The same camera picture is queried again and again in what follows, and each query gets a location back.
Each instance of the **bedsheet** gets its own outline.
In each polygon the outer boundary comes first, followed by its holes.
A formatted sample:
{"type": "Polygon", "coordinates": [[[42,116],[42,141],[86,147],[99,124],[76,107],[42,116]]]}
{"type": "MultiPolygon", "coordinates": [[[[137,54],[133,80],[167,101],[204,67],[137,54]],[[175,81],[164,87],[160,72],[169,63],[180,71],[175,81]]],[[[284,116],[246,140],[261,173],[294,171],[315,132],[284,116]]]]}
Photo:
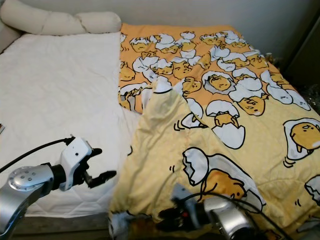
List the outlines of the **bedsheet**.
{"type": "MultiPolygon", "coordinates": [[[[52,191],[30,206],[27,216],[79,217],[108,210],[122,163],[130,151],[138,114],[117,100],[120,33],[39,36],[26,34],[0,55],[0,165],[39,145],[73,134],[101,155],[88,163],[97,177],[115,178],[93,189],[86,184],[52,191]]],[[[63,143],[38,151],[0,174],[22,166],[56,164],[63,143]]]]}
{"type": "Polygon", "coordinates": [[[245,200],[290,234],[319,219],[320,116],[259,50],[230,26],[121,34],[119,102],[143,114],[112,212],[159,222],[179,183],[198,201],[245,200]]]}

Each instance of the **wall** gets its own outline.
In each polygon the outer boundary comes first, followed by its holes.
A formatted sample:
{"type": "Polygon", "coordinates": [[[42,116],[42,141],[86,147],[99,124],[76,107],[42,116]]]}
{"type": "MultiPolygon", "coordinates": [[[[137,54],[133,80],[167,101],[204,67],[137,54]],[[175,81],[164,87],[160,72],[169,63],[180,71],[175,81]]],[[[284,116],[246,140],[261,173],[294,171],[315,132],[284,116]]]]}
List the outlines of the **wall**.
{"type": "Polygon", "coordinates": [[[22,0],[34,7],[72,14],[113,11],[129,24],[232,25],[263,53],[287,58],[319,0],[22,0]]]}

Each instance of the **black cable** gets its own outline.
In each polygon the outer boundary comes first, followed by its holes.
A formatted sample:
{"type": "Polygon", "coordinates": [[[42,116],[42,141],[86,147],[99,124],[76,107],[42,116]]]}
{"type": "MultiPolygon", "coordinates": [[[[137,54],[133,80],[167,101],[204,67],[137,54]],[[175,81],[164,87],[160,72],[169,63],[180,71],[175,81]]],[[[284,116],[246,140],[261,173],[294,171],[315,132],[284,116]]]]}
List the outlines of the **black cable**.
{"type": "Polygon", "coordinates": [[[19,162],[21,159],[25,158],[26,156],[29,156],[30,154],[33,154],[36,151],[39,151],[40,149],[44,149],[46,147],[49,147],[51,145],[54,144],[58,144],[58,143],[62,143],[64,142],[66,145],[69,145],[73,140],[75,139],[74,136],[69,137],[69,138],[63,138],[63,139],[59,139],[56,141],[52,141],[52,142],[48,142],[46,144],[43,144],[41,146],[38,146],[24,154],[22,154],[21,156],[17,157],[15,160],[9,162],[7,165],[3,166],[2,168],[0,168],[0,173],[2,173],[3,171],[5,171],[6,169],[8,169],[9,167],[11,167],[12,165],[16,164],[17,162],[19,162]]]}
{"type": "Polygon", "coordinates": [[[235,199],[235,198],[229,198],[225,195],[221,195],[219,193],[215,193],[215,192],[207,192],[207,193],[195,193],[195,194],[191,194],[183,199],[180,199],[179,201],[181,202],[185,202],[189,199],[192,199],[194,197],[200,196],[200,195],[212,195],[212,196],[217,196],[220,197],[222,199],[228,200],[230,202],[233,202],[237,205],[237,207],[241,208],[244,211],[247,211],[247,209],[245,209],[243,206],[239,205],[239,203],[247,205],[251,208],[253,208],[254,210],[256,210],[259,214],[261,214],[271,225],[274,226],[275,229],[277,229],[287,240],[293,240],[281,227],[279,227],[274,221],[272,221],[267,215],[265,215],[259,208],[257,208],[255,205],[243,201],[241,199],[235,199]]]}

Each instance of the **pillow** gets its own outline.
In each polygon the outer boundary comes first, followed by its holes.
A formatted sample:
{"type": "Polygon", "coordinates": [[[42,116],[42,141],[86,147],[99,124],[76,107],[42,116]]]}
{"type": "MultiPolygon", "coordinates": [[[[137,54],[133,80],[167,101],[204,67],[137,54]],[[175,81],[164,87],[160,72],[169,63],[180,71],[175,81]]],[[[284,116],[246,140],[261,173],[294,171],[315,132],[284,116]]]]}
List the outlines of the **pillow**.
{"type": "Polygon", "coordinates": [[[111,11],[83,12],[75,15],[84,29],[91,34],[114,33],[121,28],[120,17],[111,11]]]}
{"type": "Polygon", "coordinates": [[[72,16],[28,6],[19,0],[6,0],[0,9],[2,21],[19,30],[36,35],[74,35],[113,33],[121,28],[113,12],[88,12],[72,16]]]}

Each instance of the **yellow blanket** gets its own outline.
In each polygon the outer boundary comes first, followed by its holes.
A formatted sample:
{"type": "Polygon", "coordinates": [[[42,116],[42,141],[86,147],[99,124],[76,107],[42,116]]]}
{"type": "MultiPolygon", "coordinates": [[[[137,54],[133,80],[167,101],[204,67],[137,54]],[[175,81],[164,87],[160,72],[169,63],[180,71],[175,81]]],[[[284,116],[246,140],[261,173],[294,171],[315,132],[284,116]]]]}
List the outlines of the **yellow blanket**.
{"type": "Polygon", "coordinates": [[[158,222],[180,183],[305,230],[320,206],[320,116],[279,71],[230,26],[121,32],[119,103],[143,114],[110,210],[158,222]]]}

